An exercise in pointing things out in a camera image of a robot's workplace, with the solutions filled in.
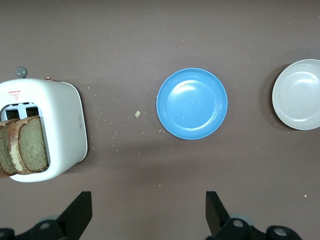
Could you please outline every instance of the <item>bread slice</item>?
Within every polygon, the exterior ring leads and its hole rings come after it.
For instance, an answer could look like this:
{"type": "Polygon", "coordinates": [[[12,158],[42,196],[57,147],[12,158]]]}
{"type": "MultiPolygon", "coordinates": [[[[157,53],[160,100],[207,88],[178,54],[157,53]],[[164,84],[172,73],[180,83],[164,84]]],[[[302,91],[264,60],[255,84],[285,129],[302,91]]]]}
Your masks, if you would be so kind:
{"type": "Polygon", "coordinates": [[[8,149],[19,174],[39,172],[48,166],[39,116],[30,116],[9,126],[8,149]]]}
{"type": "Polygon", "coordinates": [[[18,173],[8,150],[9,126],[15,124],[18,120],[18,118],[15,118],[0,122],[0,167],[2,171],[9,176],[18,173]]]}

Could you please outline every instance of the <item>red triangle logo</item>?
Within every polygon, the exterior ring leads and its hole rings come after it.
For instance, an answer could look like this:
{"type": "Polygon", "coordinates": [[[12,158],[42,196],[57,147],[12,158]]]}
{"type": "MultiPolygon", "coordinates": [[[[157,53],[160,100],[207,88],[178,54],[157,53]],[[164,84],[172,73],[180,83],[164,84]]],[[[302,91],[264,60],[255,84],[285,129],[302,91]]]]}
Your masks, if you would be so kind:
{"type": "Polygon", "coordinates": [[[20,93],[11,94],[11,96],[14,97],[14,99],[18,101],[18,99],[20,97],[20,93]]]}

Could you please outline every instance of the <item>screw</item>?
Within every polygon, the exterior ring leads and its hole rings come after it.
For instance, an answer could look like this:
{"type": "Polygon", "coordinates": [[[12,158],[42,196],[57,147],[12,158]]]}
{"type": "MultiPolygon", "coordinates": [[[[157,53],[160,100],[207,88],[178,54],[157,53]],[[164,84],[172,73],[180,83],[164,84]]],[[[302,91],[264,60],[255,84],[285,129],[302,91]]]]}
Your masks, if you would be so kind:
{"type": "Polygon", "coordinates": [[[275,228],[273,231],[274,231],[275,234],[277,234],[278,236],[281,236],[281,237],[287,236],[286,231],[283,230],[282,228],[275,228]]]}
{"type": "Polygon", "coordinates": [[[50,227],[50,224],[45,222],[45,223],[41,224],[39,228],[40,228],[40,230],[44,230],[44,229],[47,229],[49,227],[50,227]]]}
{"type": "Polygon", "coordinates": [[[244,226],[244,223],[240,220],[234,220],[233,225],[235,225],[238,228],[242,228],[244,226]]]}

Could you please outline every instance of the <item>white toaster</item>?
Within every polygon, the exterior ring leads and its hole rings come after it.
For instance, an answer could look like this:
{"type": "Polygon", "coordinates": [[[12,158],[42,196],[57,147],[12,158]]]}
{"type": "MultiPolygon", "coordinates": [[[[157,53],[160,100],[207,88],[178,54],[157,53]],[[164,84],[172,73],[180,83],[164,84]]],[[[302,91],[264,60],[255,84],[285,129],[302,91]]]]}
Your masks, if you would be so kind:
{"type": "Polygon", "coordinates": [[[48,158],[42,172],[11,176],[18,182],[52,179],[85,158],[88,140],[77,89],[49,79],[21,78],[0,83],[0,121],[39,115],[48,158]]]}

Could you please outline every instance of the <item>plate rim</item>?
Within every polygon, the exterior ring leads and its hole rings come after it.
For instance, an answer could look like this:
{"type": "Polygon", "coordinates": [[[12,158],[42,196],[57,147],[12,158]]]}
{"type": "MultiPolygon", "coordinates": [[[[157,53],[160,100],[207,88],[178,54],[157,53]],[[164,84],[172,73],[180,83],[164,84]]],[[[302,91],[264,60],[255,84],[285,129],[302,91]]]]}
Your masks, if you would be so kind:
{"type": "Polygon", "coordinates": [[[198,68],[198,67],[188,67],[188,68],[183,68],[183,69],[180,69],[174,73],[172,73],[170,76],[168,76],[166,78],[166,80],[162,83],[161,87],[159,88],[159,91],[158,91],[158,94],[156,96],[156,112],[157,112],[157,115],[158,115],[158,119],[160,120],[162,126],[170,133],[172,134],[173,136],[177,137],[177,138],[180,138],[180,139],[183,139],[183,140],[199,140],[199,139],[203,139],[205,137],[208,137],[209,135],[213,134],[216,130],[218,130],[218,128],[222,125],[222,123],[224,122],[226,116],[227,116],[227,112],[228,112],[228,95],[227,95],[227,91],[224,87],[224,85],[222,84],[222,82],[219,80],[219,78],[217,78],[213,73],[209,72],[208,70],[205,70],[205,69],[202,69],[202,68],[198,68]],[[196,136],[196,137],[184,137],[184,136],[180,136],[179,134],[175,134],[173,133],[172,131],[170,131],[167,126],[163,123],[162,121],[162,118],[160,117],[160,112],[164,112],[164,111],[159,111],[159,95],[161,94],[164,86],[166,85],[166,83],[168,81],[170,81],[170,79],[177,75],[178,73],[180,72],[184,72],[184,71],[192,71],[192,70],[196,70],[196,71],[200,71],[200,72],[204,72],[204,73],[207,73],[209,74],[210,76],[213,77],[214,81],[217,81],[219,83],[219,85],[221,86],[221,89],[223,90],[223,95],[225,96],[225,100],[223,100],[223,102],[225,103],[225,112],[223,113],[223,118],[221,119],[220,123],[217,125],[217,127],[213,130],[213,131],[209,131],[208,134],[204,135],[204,136],[196,136]]]}
{"type": "Polygon", "coordinates": [[[278,116],[278,118],[285,124],[287,125],[288,127],[292,128],[292,129],[296,129],[296,130],[312,130],[312,129],[316,129],[316,128],[319,128],[320,127],[320,120],[319,120],[319,124],[317,126],[313,126],[313,127],[298,127],[298,126],[295,126],[294,124],[291,124],[293,121],[292,120],[289,120],[287,119],[286,117],[283,116],[283,114],[281,114],[278,109],[276,108],[276,96],[275,96],[275,91],[277,89],[277,86],[281,80],[281,77],[289,70],[291,69],[292,67],[294,67],[295,65],[297,64],[300,64],[300,63],[303,63],[303,62],[307,62],[307,61],[312,61],[312,62],[316,62],[317,64],[319,64],[320,66],[320,60],[318,59],[314,59],[314,58],[307,58],[307,59],[302,59],[302,60],[299,60],[299,61],[296,61],[296,62],[293,62],[291,63],[289,66],[287,66],[284,70],[282,70],[282,72],[279,74],[279,76],[276,78],[275,80],[275,83],[273,85],[273,88],[272,88],[272,95],[271,95],[271,100],[272,100],[272,106],[273,106],[273,109],[275,111],[275,114],[278,116]]]}

